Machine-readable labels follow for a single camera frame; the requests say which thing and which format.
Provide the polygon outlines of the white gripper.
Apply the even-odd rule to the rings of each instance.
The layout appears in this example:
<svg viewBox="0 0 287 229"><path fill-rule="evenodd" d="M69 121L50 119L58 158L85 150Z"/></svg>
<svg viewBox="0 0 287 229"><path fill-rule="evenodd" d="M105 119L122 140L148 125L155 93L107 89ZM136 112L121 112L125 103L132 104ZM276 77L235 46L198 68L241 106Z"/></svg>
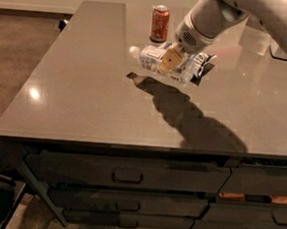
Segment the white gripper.
<svg viewBox="0 0 287 229"><path fill-rule="evenodd" d="M239 24L247 16L232 1L199 0L177 26L176 43L172 43L164 53L158 69L161 73L168 73L186 59L187 53L203 51L226 29Z"/></svg>

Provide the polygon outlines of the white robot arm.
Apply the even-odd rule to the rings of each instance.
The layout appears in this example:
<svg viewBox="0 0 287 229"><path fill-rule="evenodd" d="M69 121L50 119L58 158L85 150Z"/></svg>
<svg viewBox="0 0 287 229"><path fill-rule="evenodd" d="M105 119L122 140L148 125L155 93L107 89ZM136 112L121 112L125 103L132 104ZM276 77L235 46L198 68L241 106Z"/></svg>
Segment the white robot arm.
<svg viewBox="0 0 287 229"><path fill-rule="evenodd" d="M287 54L287 0L199 0L177 26L175 42L163 55L160 72L168 73L185 56L206 49L226 29L252 16Z"/></svg>

